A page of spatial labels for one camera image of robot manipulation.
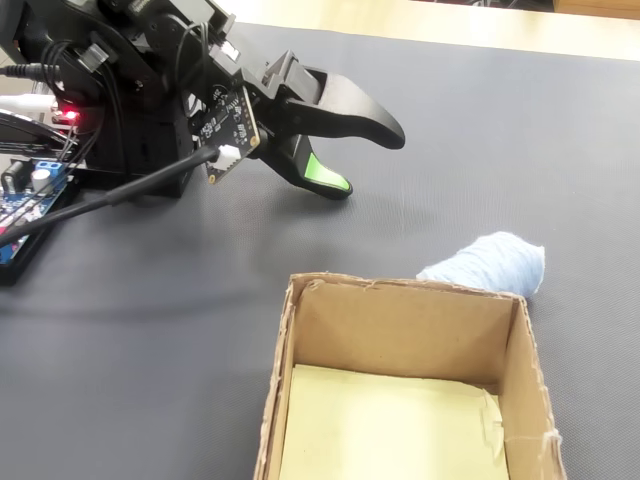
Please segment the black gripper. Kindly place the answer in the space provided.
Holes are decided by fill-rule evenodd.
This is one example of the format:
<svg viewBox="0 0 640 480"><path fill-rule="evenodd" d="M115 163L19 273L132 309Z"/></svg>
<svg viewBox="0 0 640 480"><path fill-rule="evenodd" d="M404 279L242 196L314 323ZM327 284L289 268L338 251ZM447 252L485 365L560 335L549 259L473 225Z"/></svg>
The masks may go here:
<svg viewBox="0 0 640 480"><path fill-rule="evenodd" d="M274 62L242 51L238 65L256 126L251 144L293 186L330 200L353 193L319 161L308 136L364 138L391 150L405 145L404 130L381 104L343 75L306 68L291 50Z"/></svg>

